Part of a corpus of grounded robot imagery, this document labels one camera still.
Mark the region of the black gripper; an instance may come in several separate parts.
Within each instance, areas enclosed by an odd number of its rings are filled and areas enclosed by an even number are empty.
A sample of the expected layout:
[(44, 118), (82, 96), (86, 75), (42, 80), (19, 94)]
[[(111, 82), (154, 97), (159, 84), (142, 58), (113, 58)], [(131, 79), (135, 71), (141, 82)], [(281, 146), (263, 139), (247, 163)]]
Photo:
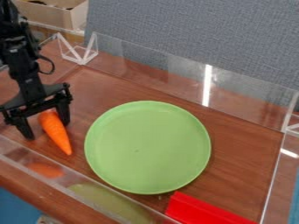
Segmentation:
[(59, 118), (64, 126), (71, 122), (71, 85), (64, 83), (46, 85), (39, 73), (40, 67), (35, 59), (28, 56), (2, 56), (8, 65), (8, 74), (19, 86), (18, 95), (3, 105), (0, 112), (4, 121), (14, 123), (23, 137), (34, 140), (34, 131), (27, 117), (39, 114), (47, 109), (56, 108)]

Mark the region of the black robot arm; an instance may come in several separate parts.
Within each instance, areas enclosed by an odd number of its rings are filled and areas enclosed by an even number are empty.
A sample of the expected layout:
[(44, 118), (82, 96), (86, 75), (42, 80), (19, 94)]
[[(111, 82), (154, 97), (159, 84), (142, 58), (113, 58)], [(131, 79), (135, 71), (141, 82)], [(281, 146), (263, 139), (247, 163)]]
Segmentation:
[(55, 65), (40, 55), (27, 18), (12, 0), (0, 0), (0, 62), (8, 66), (8, 74), (19, 86), (18, 95), (3, 105), (4, 122), (14, 125), (23, 136), (35, 139), (27, 118), (47, 109), (56, 109), (63, 125), (71, 122), (73, 95), (69, 83), (46, 85), (39, 74), (52, 74)]

